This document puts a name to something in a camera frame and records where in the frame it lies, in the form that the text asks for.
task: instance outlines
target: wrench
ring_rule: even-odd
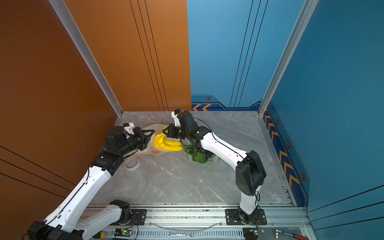
[[[167,233],[167,237],[170,237],[170,236],[177,236],[177,237],[194,237],[195,234],[191,233],[191,234],[184,234],[184,233]]]

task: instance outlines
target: gray marble tabletop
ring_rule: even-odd
[[[257,113],[251,111],[193,111],[212,131],[233,146],[258,152],[267,177],[261,190],[262,204],[289,204],[266,144]],[[141,128],[173,123],[170,112],[124,112],[119,125],[133,122]],[[235,172],[223,160],[201,166],[183,151],[160,156],[140,156],[140,166],[128,171],[123,165],[91,201],[106,204],[114,199],[130,203],[229,203],[240,202]]]

